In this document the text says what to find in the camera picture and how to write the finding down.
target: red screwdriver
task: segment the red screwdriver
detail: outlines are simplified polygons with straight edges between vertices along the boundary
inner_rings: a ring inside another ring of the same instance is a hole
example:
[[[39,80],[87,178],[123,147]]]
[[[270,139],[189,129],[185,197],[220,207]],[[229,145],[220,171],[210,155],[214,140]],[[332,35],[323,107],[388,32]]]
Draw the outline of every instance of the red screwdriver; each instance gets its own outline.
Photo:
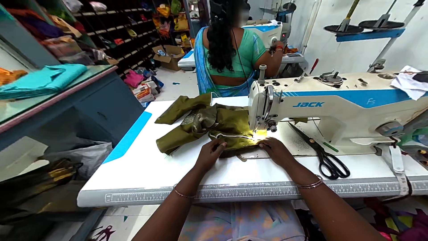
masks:
[[[314,69],[315,69],[315,67],[317,66],[317,64],[318,64],[318,61],[319,61],[320,59],[316,59],[315,60],[315,63],[314,63],[314,65],[312,66],[312,68],[311,68],[311,72],[309,72],[309,74],[312,74],[312,71],[314,71]]]

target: earphone wire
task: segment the earphone wire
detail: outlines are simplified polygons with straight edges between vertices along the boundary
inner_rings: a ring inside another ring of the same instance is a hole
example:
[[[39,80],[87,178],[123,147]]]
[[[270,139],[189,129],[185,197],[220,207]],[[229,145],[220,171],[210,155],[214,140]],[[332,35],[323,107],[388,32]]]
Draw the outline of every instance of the earphone wire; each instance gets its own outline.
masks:
[[[244,66],[242,65],[241,56],[239,55],[239,50],[238,50],[238,43],[236,42],[235,31],[233,29],[232,29],[232,33],[233,33],[233,39],[235,40],[236,51],[238,52],[239,62],[241,63],[242,72],[244,72],[244,76],[246,78],[245,83],[247,83],[248,94],[250,94],[250,87],[248,86],[247,74],[245,73]]]

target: white sewing machine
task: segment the white sewing machine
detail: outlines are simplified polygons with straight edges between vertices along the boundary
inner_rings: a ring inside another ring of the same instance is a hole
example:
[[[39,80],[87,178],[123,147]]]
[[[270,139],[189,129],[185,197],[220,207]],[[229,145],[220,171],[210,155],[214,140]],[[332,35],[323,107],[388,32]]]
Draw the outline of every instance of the white sewing machine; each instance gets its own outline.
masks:
[[[287,39],[290,36],[291,25],[289,23],[270,20],[267,24],[252,24],[242,26],[244,29],[249,29],[255,32],[265,44],[265,48],[270,48],[273,42],[281,41],[287,45]]]
[[[290,140],[294,131],[281,121],[286,117],[319,117],[313,123],[299,123],[297,127],[309,137],[315,136],[318,143],[327,142],[340,150],[333,154],[372,154],[376,152],[375,144],[394,142],[390,137],[399,138],[403,126],[428,109],[428,94],[412,100],[402,90],[390,87],[391,79],[378,74],[337,76],[340,77],[343,84],[339,88],[313,77],[300,81],[295,78],[254,81],[248,105],[250,128],[254,131],[270,128],[275,132],[273,137],[294,145]]]

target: white wall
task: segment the white wall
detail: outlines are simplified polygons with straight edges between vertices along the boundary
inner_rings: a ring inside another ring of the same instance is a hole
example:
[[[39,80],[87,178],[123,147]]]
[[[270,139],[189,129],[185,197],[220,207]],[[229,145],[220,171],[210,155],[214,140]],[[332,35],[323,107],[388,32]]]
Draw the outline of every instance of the white wall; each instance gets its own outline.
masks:
[[[251,6],[250,16],[252,16],[254,20],[275,19],[276,14],[273,14],[272,11],[263,10],[259,7],[261,2],[266,2],[266,0],[248,0],[248,3]],[[294,3],[296,4],[297,8],[293,14],[293,19],[291,22],[291,34],[288,39],[288,44],[298,48],[302,43],[309,18],[315,4],[315,0],[294,0]]]
[[[313,75],[333,69],[342,73],[365,72],[389,41],[371,39],[338,43],[334,34],[323,29],[328,25],[340,24],[352,2],[353,0],[322,0],[304,54],[310,67],[316,58],[320,59]],[[416,0],[397,1],[391,10],[390,20],[403,21],[415,2]],[[392,0],[361,0],[351,17],[351,24],[358,25],[363,20],[378,19],[391,3]],[[427,13],[428,4],[425,4],[384,57],[386,69],[400,70],[405,65],[428,69]]]

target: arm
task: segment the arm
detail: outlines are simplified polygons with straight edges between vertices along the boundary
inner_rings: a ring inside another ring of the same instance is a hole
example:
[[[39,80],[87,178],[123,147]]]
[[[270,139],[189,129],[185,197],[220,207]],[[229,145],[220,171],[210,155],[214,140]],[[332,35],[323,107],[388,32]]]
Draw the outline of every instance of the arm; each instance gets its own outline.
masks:
[[[188,197],[196,195],[202,178],[215,164],[225,148],[226,143],[220,139],[205,144],[195,166],[177,184],[175,190]],[[182,197],[172,191],[132,241],[178,240],[192,201],[193,199]]]
[[[282,42],[277,43],[277,47],[281,46],[284,49],[284,44]],[[280,50],[275,51],[273,56],[266,51],[254,64],[254,69],[259,69],[261,64],[265,64],[267,66],[265,76],[266,77],[274,77],[278,74],[279,67],[281,67],[283,52]]]
[[[298,185],[310,185],[319,180],[306,167],[297,162],[284,144],[268,137],[260,147],[272,160],[283,167]],[[327,185],[312,189],[299,188],[299,192],[317,220],[328,241],[384,241],[385,239],[348,203]]]

